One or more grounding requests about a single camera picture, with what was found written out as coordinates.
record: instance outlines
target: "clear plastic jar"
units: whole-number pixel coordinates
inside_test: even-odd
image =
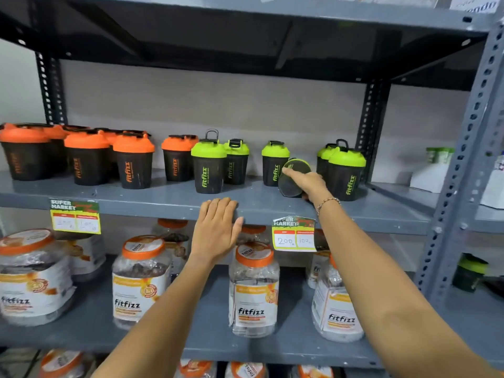
[[[329,366],[295,365],[289,371],[289,378],[336,378]]]
[[[229,326],[237,336],[266,337],[275,331],[280,267],[260,242],[236,246],[229,266]]]
[[[171,254],[164,240],[154,235],[136,236],[123,245],[112,265],[114,324],[129,330],[170,285]]]
[[[217,362],[181,359],[173,378],[216,378]]]
[[[269,378],[268,367],[263,363],[228,362],[224,378]]]
[[[50,323],[71,305],[70,256],[48,229],[0,240],[0,312],[13,325]]]
[[[236,240],[236,245],[242,245],[249,241],[271,244],[271,232],[268,233],[266,231],[265,225],[243,224],[241,230]]]
[[[320,335],[329,341],[353,342],[364,335],[332,255],[318,275],[312,320]]]
[[[192,231],[187,227],[187,220],[158,219],[152,228],[152,234],[162,237],[166,250],[171,252],[172,281],[182,272],[191,253]]]
[[[82,283],[95,279],[105,262],[105,243],[102,235],[55,231],[56,241],[68,251],[72,279]]]
[[[91,376],[96,363],[80,351],[51,350],[40,362],[39,378],[84,378]]]
[[[331,254],[325,238],[322,229],[315,229],[313,241],[317,252],[308,258],[308,264],[306,265],[306,283],[312,289],[317,286],[318,273],[322,264],[329,259]]]

